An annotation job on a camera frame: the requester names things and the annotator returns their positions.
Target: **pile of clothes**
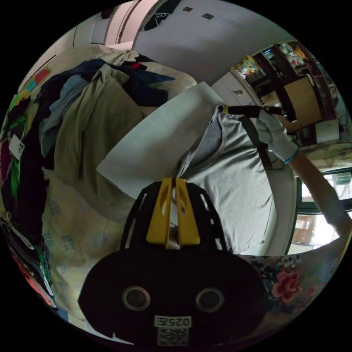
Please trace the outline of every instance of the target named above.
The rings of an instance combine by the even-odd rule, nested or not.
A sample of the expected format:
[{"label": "pile of clothes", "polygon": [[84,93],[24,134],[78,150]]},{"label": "pile of clothes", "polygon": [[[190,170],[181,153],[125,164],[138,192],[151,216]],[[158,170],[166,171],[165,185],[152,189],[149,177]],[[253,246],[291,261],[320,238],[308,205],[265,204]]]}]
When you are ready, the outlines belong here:
[{"label": "pile of clothes", "polygon": [[[97,212],[125,216],[133,199],[96,171],[107,153],[143,119],[140,107],[168,99],[139,55],[119,66],[95,58],[49,78],[35,98],[11,106],[0,133],[0,224],[13,259],[38,295],[55,308],[49,252],[42,236],[47,200],[43,169],[75,188]],[[12,139],[24,148],[10,151]]]}]

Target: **blue wristband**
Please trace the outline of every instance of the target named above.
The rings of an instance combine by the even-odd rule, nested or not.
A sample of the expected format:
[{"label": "blue wristband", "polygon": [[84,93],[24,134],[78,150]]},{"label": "blue wristband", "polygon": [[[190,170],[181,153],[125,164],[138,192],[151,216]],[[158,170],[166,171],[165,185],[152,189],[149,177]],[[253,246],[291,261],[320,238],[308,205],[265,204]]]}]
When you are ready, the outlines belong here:
[{"label": "blue wristband", "polygon": [[298,154],[298,151],[299,151],[299,150],[300,150],[300,147],[297,147],[297,149],[296,149],[296,151],[293,153],[293,155],[285,161],[285,164],[288,164],[288,163]]}]

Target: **window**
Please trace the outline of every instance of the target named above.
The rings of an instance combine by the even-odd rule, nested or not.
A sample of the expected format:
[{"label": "window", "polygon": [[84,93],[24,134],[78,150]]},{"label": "window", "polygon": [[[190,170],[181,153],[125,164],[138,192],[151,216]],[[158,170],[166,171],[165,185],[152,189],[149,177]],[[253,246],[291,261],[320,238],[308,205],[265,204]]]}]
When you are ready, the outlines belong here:
[{"label": "window", "polygon": [[[345,210],[352,218],[351,169],[336,170],[324,174],[334,187]],[[297,179],[297,205],[295,227],[286,254],[296,254],[319,248],[338,238],[334,228],[319,212],[306,185]]]}]

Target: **qr code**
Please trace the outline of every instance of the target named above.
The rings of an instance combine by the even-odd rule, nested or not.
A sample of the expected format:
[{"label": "qr code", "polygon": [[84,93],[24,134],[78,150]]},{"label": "qr code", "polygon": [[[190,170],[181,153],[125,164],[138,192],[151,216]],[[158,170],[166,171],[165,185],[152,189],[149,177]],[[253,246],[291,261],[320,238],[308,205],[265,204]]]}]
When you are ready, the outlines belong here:
[{"label": "qr code", "polygon": [[158,346],[188,346],[188,329],[158,328]]}]

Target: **white sheet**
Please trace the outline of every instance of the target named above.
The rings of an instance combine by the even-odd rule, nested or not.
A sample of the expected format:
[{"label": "white sheet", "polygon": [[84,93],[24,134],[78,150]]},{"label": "white sheet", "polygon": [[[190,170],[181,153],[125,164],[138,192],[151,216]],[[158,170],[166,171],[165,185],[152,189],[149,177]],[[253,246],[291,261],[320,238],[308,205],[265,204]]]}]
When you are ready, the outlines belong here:
[{"label": "white sheet", "polygon": [[136,199],[151,183],[175,176],[177,162],[204,133],[220,104],[206,83],[191,87],[133,128],[97,171]]}]

